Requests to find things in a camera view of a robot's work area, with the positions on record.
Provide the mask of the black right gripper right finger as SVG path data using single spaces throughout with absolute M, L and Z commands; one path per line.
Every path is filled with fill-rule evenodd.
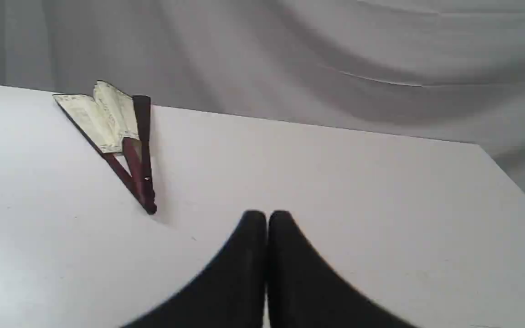
M 272 328 L 410 328 L 358 292 L 305 237 L 293 216 L 276 210 L 268 222 L 267 293 Z

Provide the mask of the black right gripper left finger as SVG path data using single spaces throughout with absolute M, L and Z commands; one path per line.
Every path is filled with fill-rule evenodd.
M 267 220 L 247 210 L 208 265 L 129 328 L 260 328 L 264 322 Z

